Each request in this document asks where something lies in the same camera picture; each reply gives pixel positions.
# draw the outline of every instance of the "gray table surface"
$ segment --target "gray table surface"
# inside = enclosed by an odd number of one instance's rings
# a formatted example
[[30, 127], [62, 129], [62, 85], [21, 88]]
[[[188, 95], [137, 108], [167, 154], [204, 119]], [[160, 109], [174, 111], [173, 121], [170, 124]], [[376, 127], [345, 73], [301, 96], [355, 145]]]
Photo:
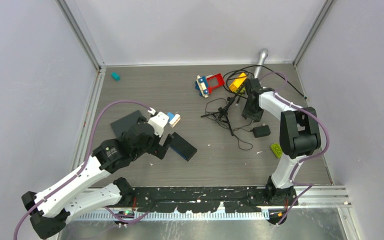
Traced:
[[[161, 144], [167, 133], [177, 132], [197, 148], [198, 152], [189, 162], [172, 149], [169, 149], [163, 160], [145, 154], [128, 167], [96, 183], [94, 187], [106, 186], [119, 177], [126, 178], [136, 187], [265, 185], [279, 162], [272, 153], [270, 145], [279, 142], [280, 122], [265, 112], [261, 122], [245, 128], [249, 130], [266, 124], [270, 127], [270, 136], [254, 138], [251, 132], [237, 131], [238, 137], [253, 144], [251, 150], [243, 151], [238, 148], [238, 141], [228, 130], [207, 118], [200, 118], [204, 114], [207, 102], [216, 98], [226, 98], [230, 94], [223, 88], [218, 88], [208, 98], [200, 97], [194, 85], [197, 75], [224, 74], [243, 66], [245, 65], [108, 67], [96, 114], [116, 100], [136, 100], [146, 103], [157, 111], [178, 112], [181, 116], [180, 122], [175, 128], [167, 125]], [[271, 64], [268, 67], [285, 73], [289, 81], [301, 89], [298, 76], [291, 64]], [[115, 81], [111, 77], [112, 72], [119, 74], [121, 80]], [[260, 76], [266, 73], [268, 71], [262, 70]], [[283, 80], [274, 74], [262, 81], [265, 87], [274, 89], [283, 83]], [[305, 100], [290, 86], [286, 86], [279, 93], [298, 105], [306, 105]], [[244, 104], [245, 100], [241, 100], [238, 106], [233, 105], [228, 112], [233, 128], [250, 122], [249, 119], [241, 117]], [[218, 100], [208, 105], [208, 110], [216, 111], [218, 107], [224, 105], [222, 100]], [[143, 107], [135, 104], [117, 104], [107, 110], [97, 126], [93, 148], [102, 141], [115, 137], [110, 123], [135, 110], [141, 110], [145, 117], [149, 117]], [[302, 183], [330, 184], [322, 158], [303, 164], [295, 180]]]

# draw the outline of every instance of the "yellow toy block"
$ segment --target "yellow toy block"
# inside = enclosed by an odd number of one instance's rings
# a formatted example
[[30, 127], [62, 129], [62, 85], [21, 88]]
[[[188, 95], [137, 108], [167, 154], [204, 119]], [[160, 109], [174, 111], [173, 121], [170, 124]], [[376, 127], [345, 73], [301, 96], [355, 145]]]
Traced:
[[[241, 85], [244, 83], [245, 79], [247, 79], [247, 75], [242, 72], [229, 86], [229, 89], [236, 93], [238, 89], [241, 87]], [[245, 88], [243, 87], [240, 91], [241, 93], [245, 92]]]
[[279, 143], [273, 143], [270, 146], [270, 149], [273, 151], [273, 153], [276, 156], [276, 158], [280, 159], [282, 157], [283, 152], [282, 152], [282, 148], [279, 145]]

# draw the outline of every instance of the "wire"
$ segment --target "wire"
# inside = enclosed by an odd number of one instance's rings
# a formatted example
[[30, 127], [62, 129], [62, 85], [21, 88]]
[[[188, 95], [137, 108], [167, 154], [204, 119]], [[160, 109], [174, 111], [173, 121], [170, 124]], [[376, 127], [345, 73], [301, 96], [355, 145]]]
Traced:
[[[314, 119], [321, 127], [321, 129], [323, 130], [324, 132], [324, 135], [326, 137], [326, 145], [324, 146], [323, 150], [317, 154], [314, 154], [314, 155], [310, 155], [310, 156], [307, 156], [307, 157], [304, 157], [303, 159], [299, 160], [295, 166], [293, 167], [292, 169], [292, 172], [290, 173], [289, 175], [289, 179], [292, 181], [292, 179], [294, 178], [294, 174], [295, 172], [297, 171], [298, 169], [298, 166], [300, 164], [302, 164], [303, 162], [305, 161], [308, 161], [310, 159], [314, 159], [314, 158], [317, 158], [321, 155], [323, 155], [324, 153], [326, 153], [326, 151], [328, 150], [329, 148], [329, 145], [330, 145], [330, 137], [329, 137], [329, 133], [328, 133], [328, 129], [326, 128], [326, 126], [320, 121], [320, 119], [318, 119], [314, 114], [312, 114], [311, 112], [305, 110], [305, 109], [302, 109], [301, 107], [298, 107], [296, 105], [294, 105], [292, 102], [289, 102], [287, 100], [285, 100], [284, 98], [282, 98], [281, 96], [279, 96], [278, 92], [279, 90], [281, 90], [282, 88], [284, 88], [286, 86], [287, 83], [289, 83], [288, 81], [288, 77], [283, 74], [282, 72], [278, 72], [278, 71], [272, 71], [272, 72], [269, 72], [267, 73], [266, 75], [262, 76], [261, 77], [261, 80], [269, 75], [272, 75], [272, 74], [276, 74], [278, 76], [280, 76], [281, 78], [283, 78], [285, 80], [284, 84], [279, 87], [278, 89], [276, 89], [274, 92], [273, 92], [273, 96], [279, 100], [281, 103], [283, 104], [286, 104], [286, 105], [289, 105], [291, 108], [295, 109], [295, 110], [298, 110], [308, 116], [310, 116], [312, 119]], [[276, 224], [279, 226], [279, 223], [282, 223], [282, 221], [286, 218], [286, 216], [288, 215], [288, 213], [291, 211], [292, 207], [294, 206], [294, 204], [298, 201], [298, 198], [300, 198], [305, 192], [307, 192], [308, 190], [310, 190], [312, 188], [312, 186], [314, 186], [314, 184], [311, 184], [311, 183], [298, 183], [298, 182], [295, 182], [295, 181], [292, 181], [292, 183], [296, 186], [308, 186], [304, 191], [302, 191], [292, 202], [292, 204], [290, 205], [290, 207], [288, 208], [288, 210], [286, 210], [285, 214], [282, 216], [282, 218], [279, 220], [279, 222]]]
[[146, 217], [150, 212], [147, 211], [145, 212], [142, 216], [136, 218], [136, 219], [133, 219], [133, 220], [124, 220], [123, 218], [119, 217], [117, 214], [115, 214], [111, 209], [109, 209], [108, 207], [104, 206], [103, 207], [104, 209], [106, 209], [115, 219], [117, 219], [118, 221], [122, 222], [122, 223], [125, 223], [125, 224], [129, 224], [129, 225], [132, 225], [132, 224], [136, 224], [137, 222], [139, 222], [141, 219], [143, 219], [144, 217]]
[[238, 74], [242, 74], [242, 73], [245, 73], [246, 75], [243, 76], [243, 77], [241, 77], [241, 79], [242, 79], [242, 78], [245, 78], [245, 79], [246, 79], [246, 78], [248, 78], [249, 75], [252, 75], [252, 77], [254, 77], [254, 73], [249, 72], [249, 71], [247, 71], [247, 70], [233, 70], [233, 71], [229, 71], [229, 72], [227, 72], [227, 73], [225, 73], [225, 74], [223, 75], [223, 79], [225, 79], [226, 76], [227, 76], [228, 74], [230, 74], [229, 77], [224, 81], [223, 88], [224, 88], [224, 90], [226, 90], [228, 93], [234, 94], [235, 96], [238, 96], [238, 97], [243, 98], [243, 99], [247, 99], [246, 97], [242, 96], [243, 94], [241, 94], [239, 91], [238, 91], [238, 92], [233, 92], [233, 91], [230, 90], [229, 87], [228, 87], [228, 83], [229, 83], [228, 81], [235, 80], [235, 79], [240, 79], [239, 77], [234, 77], [234, 78], [233, 78], [233, 76], [238, 75]]
[[33, 205], [22, 217], [21, 219], [19, 220], [19, 222], [17, 223], [15, 229], [14, 229], [14, 234], [13, 234], [13, 240], [17, 240], [17, 235], [19, 233], [19, 230], [20, 230], [20, 227], [21, 225], [23, 224], [23, 222], [26, 220], [26, 218], [30, 215], [30, 213], [33, 212], [34, 209], [36, 209], [38, 206], [40, 206], [43, 202], [45, 202], [48, 198], [50, 198], [52, 195], [54, 195], [55, 193], [57, 193], [58, 191], [60, 191], [61, 189], [63, 189], [65, 186], [67, 186], [68, 184], [70, 184], [74, 179], [76, 179], [78, 176], [81, 175], [81, 173], [83, 172], [83, 170], [86, 168], [87, 164], [88, 164], [88, 161], [89, 161], [89, 156], [91, 154], [91, 151], [92, 151], [92, 140], [94, 139], [94, 136], [95, 136], [95, 131], [97, 129], [97, 125], [102, 117], [102, 115], [105, 113], [105, 111], [107, 111], [107, 109], [109, 109], [111, 106], [113, 105], [116, 105], [116, 104], [121, 104], [121, 103], [129, 103], [129, 104], [137, 104], [137, 105], [140, 105], [148, 110], [152, 110], [149, 106], [145, 105], [144, 103], [142, 102], [139, 102], [139, 101], [135, 101], [135, 100], [118, 100], [118, 101], [113, 101], [111, 102], [110, 104], [108, 104], [106, 107], [104, 107], [102, 109], [102, 111], [99, 113], [99, 115], [96, 117], [96, 121], [95, 123], [93, 124], [93, 127], [92, 127], [92, 131], [90, 133], [90, 137], [89, 137], [89, 143], [87, 144], [87, 149], [86, 149], [86, 155], [84, 157], [84, 162], [81, 166], [81, 168], [77, 171], [77, 173], [75, 175], [73, 175], [72, 177], [70, 177], [67, 181], [65, 181], [63, 184], [61, 184], [59, 187], [55, 188], [53, 191], [51, 191], [48, 195], [44, 196], [41, 200], [39, 200], [35, 205]]
[[[270, 72], [272, 72], [272, 73], [275, 73], [277, 76], [279, 76], [279, 77], [281, 77], [283, 80], [286, 80], [285, 79], [285, 75], [283, 74], [283, 73], [281, 73], [281, 72], [278, 72], [278, 71], [274, 71], [274, 70], [272, 70], [271, 68], [269, 68], [269, 67], [267, 67], [267, 66], [265, 66], [265, 65], [258, 65], [258, 64], [255, 64], [255, 65], [249, 65], [249, 66], [246, 66], [246, 67], [243, 67], [243, 68], [241, 68], [241, 69], [238, 69], [238, 70], [236, 70], [236, 71], [244, 71], [244, 72], [247, 72], [248, 74], [252, 74], [252, 76], [254, 76], [254, 74], [253, 73], [251, 73], [251, 72], [249, 72], [249, 71], [246, 71], [245, 69], [249, 69], [249, 68], [253, 68], [253, 67], [263, 67], [263, 68], [265, 68], [265, 69], [267, 69], [267, 70], [269, 70]], [[297, 87], [295, 87], [291, 82], [289, 82], [289, 81], [287, 81], [287, 83], [299, 94], [299, 95], [301, 95], [304, 99], [307, 99], [307, 96], [305, 96], [300, 90], [298, 90], [298, 88]]]
[[[214, 100], [211, 100], [209, 102], [207, 102], [207, 104], [205, 105], [205, 114], [212, 114], [212, 113], [215, 113], [214, 111], [207, 111], [207, 107], [208, 107], [208, 104], [214, 102], [214, 101], [217, 101], [217, 100], [224, 100], [226, 104], [228, 104], [227, 100], [220, 97], [220, 98], [216, 98]], [[213, 115], [208, 115], [206, 116], [206, 118], [216, 122], [220, 127], [224, 128], [224, 129], [227, 129], [229, 130], [229, 126], [225, 125], [224, 122], [221, 122], [219, 121], [215, 116]], [[234, 128], [232, 129], [232, 132], [235, 132], [235, 131], [238, 131], [238, 130], [244, 130], [244, 131], [247, 131], [247, 132], [251, 132], [250, 130], [246, 130], [244, 129], [245, 127], [248, 127], [249, 125], [251, 125], [253, 123], [253, 120], [251, 119], [251, 122], [246, 124], [246, 125], [243, 125], [243, 126], [240, 126], [240, 127], [237, 127], [237, 128]], [[237, 140], [237, 147], [242, 150], [242, 151], [249, 151], [251, 149], [253, 149], [253, 145], [250, 143], [250, 142], [247, 142], [247, 141], [244, 141], [242, 139], [240, 139], [236, 134], [233, 134], [233, 136], [236, 138]], [[241, 143], [244, 143], [244, 144], [247, 144], [249, 145], [250, 147], [249, 148], [242, 148], [241, 147]]]
[[133, 205], [131, 206], [132, 211], [136, 211], [136, 197], [134, 197]]

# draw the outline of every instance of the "white cable clip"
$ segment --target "white cable clip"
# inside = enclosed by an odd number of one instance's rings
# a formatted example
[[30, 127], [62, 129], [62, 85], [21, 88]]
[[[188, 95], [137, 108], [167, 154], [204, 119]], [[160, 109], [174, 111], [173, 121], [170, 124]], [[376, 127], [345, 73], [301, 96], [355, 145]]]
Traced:
[[155, 111], [155, 109], [153, 109], [152, 107], [150, 107], [150, 110], [148, 110], [148, 113], [150, 113], [151, 115], [155, 115], [157, 111]]

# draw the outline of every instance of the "black tripod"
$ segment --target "black tripod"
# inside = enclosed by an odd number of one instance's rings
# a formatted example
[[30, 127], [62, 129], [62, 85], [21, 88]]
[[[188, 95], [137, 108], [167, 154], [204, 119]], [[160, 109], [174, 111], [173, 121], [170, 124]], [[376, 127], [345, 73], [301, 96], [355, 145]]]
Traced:
[[202, 115], [201, 118], [213, 116], [215, 119], [217, 119], [217, 121], [227, 124], [227, 126], [229, 127], [230, 134], [233, 136], [234, 133], [233, 133], [233, 130], [231, 127], [231, 122], [229, 121], [229, 118], [228, 118], [228, 110], [229, 110], [230, 106], [235, 102], [236, 96], [237, 95], [235, 95], [234, 97], [230, 97], [230, 96], [227, 97], [228, 102], [227, 102], [227, 105], [225, 107], [219, 107], [218, 111]]

